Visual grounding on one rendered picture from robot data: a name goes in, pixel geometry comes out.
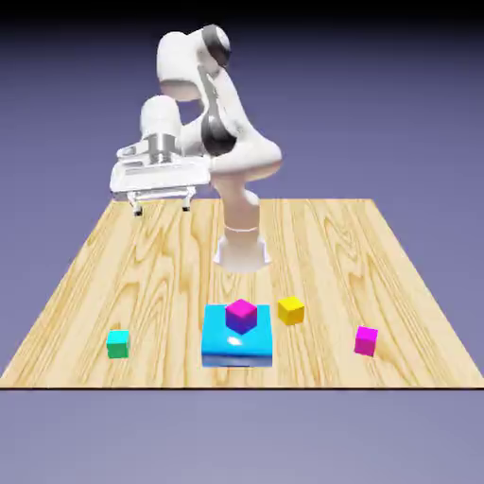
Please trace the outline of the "small magenta cube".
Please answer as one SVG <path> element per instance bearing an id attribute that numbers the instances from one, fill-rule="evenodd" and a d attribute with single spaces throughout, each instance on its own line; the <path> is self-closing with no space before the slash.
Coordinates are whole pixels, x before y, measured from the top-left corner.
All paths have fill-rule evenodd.
<path id="1" fill-rule="evenodd" d="M 225 307 L 226 326 L 239 335 L 248 333 L 257 325 L 257 306 L 239 299 Z"/>
<path id="2" fill-rule="evenodd" d="M 377 337 L 377 329 L 359 326 L 355 334 L 354 351 L 357 354 L 374 356 Z"/>

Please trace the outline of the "small green cube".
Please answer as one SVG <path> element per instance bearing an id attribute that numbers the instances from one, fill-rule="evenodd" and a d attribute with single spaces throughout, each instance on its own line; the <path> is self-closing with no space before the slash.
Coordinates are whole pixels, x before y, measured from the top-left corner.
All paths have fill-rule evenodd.
<path id="1" fill-rule="evenodd" d="M 128 358 L 130 355 L 130 332 L 128 330 L 111 330 L 106 339 L 108 358 Z"/>

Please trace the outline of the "small yellow cube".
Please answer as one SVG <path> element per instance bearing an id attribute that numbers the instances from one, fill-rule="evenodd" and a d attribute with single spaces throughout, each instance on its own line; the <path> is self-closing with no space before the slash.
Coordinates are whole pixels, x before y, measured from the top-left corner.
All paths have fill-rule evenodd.
<path id="1" fill-rule="evenodd" d="M 285 325 L 302 323 L 304 320 L 305 306 L 296 296 L 282 298 L 277 304 L 278 318 Z"/>

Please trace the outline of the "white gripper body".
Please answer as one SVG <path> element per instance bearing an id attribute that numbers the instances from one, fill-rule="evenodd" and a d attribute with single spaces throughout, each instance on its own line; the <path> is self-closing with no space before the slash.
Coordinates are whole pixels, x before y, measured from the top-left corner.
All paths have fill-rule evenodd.
<path id="1" fill-rule="evenodd" d="M 137 160 L 118 162 L 114 165 L 110 189 L 116 199 L 131 201 L 190 199 L 195 195 L 197 186 L 209 182 L 209 170 L 199 157 L 160 164 L 143 164 Z"/>

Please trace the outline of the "large cyan box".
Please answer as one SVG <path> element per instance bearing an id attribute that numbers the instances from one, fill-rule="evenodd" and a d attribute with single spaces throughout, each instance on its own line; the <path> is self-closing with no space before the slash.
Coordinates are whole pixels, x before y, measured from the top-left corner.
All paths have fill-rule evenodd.
<path id="1" fill-rule="evenodd" d="M 226 325 L 223 304 L 205 306 L 200 343 L 203 367 L 271 367 L 272 349 L 269 305 L 257 305 L 257 323 L 244 335 Z"/>

